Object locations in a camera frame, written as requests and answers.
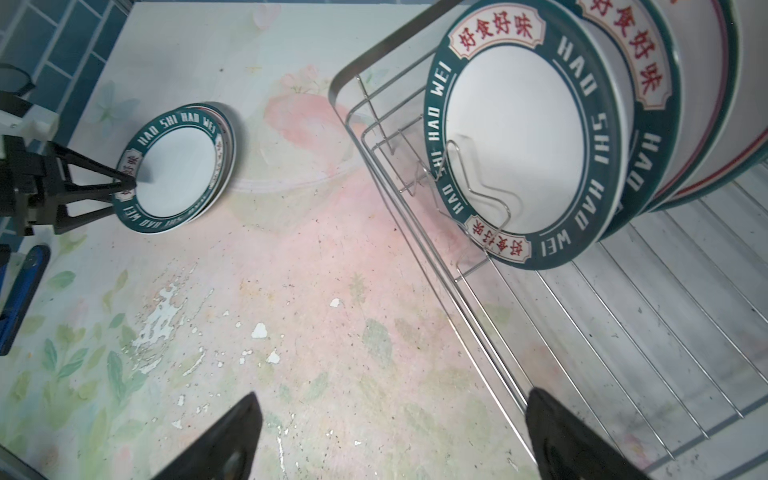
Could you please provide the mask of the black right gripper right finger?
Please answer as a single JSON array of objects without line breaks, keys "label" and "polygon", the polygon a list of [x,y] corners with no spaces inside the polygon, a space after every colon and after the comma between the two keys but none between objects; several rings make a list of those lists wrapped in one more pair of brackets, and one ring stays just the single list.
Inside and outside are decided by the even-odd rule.
[{"label": "black right gripper right finger", "polygon": [[648,479],[544,389],[529,393],[526,426],[543,479]]}]

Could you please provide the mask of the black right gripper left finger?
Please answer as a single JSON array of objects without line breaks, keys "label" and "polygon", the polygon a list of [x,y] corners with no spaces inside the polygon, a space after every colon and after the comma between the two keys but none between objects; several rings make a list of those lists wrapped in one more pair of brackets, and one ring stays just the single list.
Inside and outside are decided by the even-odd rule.
[{"label": "black right gripper left finger", "polygon": [[154,479],[249,479],[262,427],[257,396],[249,392]]}]

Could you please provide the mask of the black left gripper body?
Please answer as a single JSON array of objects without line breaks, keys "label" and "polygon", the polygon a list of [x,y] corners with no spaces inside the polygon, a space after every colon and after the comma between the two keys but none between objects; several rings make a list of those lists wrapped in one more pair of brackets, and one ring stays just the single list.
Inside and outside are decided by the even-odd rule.
[{"label": "black left gripper body", "polygon": [[19,236],[32,236],[35,226],[66,232],[64,208],[57,196],[63,175],[50,148],[44,154],[27,150],[18,136],[1,137],[1,216],[13,220]]}]

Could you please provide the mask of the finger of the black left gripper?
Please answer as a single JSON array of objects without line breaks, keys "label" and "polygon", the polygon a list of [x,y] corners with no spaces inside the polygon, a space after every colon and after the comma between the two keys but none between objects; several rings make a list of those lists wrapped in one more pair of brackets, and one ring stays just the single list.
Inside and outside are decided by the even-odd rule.
[{"label": "finger of the black left gripper", "polygon": [[84,227],[115,213],[113,197],[128,187],[62,187],[47,197],[47,223],[55,234]]},{"label": "finger of the black left gripper", "polygon": [[46,153],[52,155],[57,162],[57,168],[64,181],[74,183],[71,167],[77,167],[85,171],[109,177],[122,186],[135,186],[135,177],[114,168],[101,164],[86,157],[68,147],[55,142],[46,144]]}]

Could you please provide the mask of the green rim hao wei plate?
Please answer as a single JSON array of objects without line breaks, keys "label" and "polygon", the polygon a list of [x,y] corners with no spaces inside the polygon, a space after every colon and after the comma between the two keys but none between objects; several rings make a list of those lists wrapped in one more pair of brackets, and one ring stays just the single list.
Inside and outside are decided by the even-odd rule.
[{"label": "green rim hao wei plate", "polygon": [[152,119],[131,138],[116,165],[136,180],[113,197],[117,218],[144,235],[187,223],[213,195],[222,147],[223,131],[208,112],[181,106]]}]

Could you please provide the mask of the metal wire dish rack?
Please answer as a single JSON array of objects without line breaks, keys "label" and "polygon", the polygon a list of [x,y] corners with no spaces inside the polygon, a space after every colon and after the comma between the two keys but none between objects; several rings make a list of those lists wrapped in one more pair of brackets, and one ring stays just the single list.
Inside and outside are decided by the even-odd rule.
[{"label": "metal wire dish rack", "polygon": [[767,475],[767,167],[641,216],[575,261],[525,271],[448,215],[421,103],[439,1],[332,80],[340,114],[400,233],[515,436],[548,391],[654,479]]}]

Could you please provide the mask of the orange sunburst plate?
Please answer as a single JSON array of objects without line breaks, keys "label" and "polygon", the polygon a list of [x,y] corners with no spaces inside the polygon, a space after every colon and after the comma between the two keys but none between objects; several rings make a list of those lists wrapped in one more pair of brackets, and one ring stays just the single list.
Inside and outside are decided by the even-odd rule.
[{"label": "orange sunburst plate", "polygon": [[189,103],[183,105],[183,108],[202,110],[212,114],[216,118],[217,124],[223,131],[222,165],[219,169],[219,173],[217,174],[213,195],[205,203],[201,210],[199,210],[187,220],[187,223],[192,223],[214,206],[214,204],[219,200],[225,188],[227,187],[237,157],[237,136],[230,118],[222,108],[222,104]]}]

